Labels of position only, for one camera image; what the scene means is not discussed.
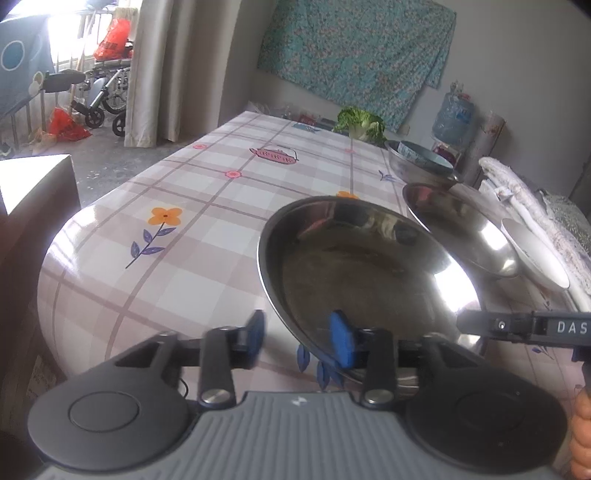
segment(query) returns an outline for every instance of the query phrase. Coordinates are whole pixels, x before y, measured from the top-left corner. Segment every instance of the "plaid tablecloth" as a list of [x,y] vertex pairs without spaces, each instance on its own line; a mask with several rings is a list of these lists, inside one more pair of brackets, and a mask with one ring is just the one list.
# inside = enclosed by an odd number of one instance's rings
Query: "plaid tablecloth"
[[[256,245],[280,207],[310,195],[356,195],[406,215],[404,183],[385,150],[307,125],[245,112],[81,210],[56,236],[38,288],[44,337],[67,375],[162,330],[199,337],[267,314],[264,351],[245,390],[317,390],[298,342],[265,298]],[[491,283],[489,310],[565,309],[523,277]],[[580,366],[564,349],[491,342],[488,357],[551,391],[571,412]],[[196,369],[187,368],[190,397]]]

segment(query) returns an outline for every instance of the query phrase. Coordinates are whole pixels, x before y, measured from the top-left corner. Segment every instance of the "floral cloth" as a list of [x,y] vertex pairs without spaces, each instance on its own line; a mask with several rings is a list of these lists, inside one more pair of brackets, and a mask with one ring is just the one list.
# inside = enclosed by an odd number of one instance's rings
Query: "floral cloth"
[[439,85],[455,25],[430,0],[279,0],[258,67],[396,131],[425,82]]

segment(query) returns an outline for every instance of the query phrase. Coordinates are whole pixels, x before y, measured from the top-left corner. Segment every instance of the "metal plate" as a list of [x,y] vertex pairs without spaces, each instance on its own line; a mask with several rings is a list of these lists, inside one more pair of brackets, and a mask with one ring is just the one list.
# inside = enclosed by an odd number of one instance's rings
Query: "metal plate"
[[439,332],[477,351],[456,313],[480,309],[453,257],[425,230],[386,208],[341,197],[312,197],[280,209],[258,246],[265,292],[291,333],[324,362],[333,359],[329,314],[341,309],[356,327],[381,327],[396,339]]
[[420,183],[406,185],[402,196],[417,221],[471,273],[493,278],[517,275],[519,262],[513,246],[472,205],[450,192]]

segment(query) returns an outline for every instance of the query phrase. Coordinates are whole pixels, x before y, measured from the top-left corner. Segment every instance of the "wall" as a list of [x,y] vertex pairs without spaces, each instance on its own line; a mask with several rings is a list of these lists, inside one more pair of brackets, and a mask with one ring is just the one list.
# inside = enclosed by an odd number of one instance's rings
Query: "wall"
[[[439,0],[457,12],[441,86],[426,87],[407,118],[408,140],[429,132],[455,79],[482,111],[507,125],[493,155],[552,192],[568,195],[591,152],[591,19],[568,0]],[[257,72],[251,99],[291,102],[336,118],[339,107]]]
[[183,132],[210,132],[244,110],[274,0],[201,1],[189,49]]

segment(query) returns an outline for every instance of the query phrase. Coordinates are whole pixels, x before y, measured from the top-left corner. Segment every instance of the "human hand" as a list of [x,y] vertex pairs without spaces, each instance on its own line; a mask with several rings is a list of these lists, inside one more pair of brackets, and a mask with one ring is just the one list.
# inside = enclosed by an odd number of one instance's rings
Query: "human hand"
[[585,389],[574,401],[571,427],[573,439],[570,441],[570,451],[573,458],[570,469],[578,480],[591,479],[591,399]]

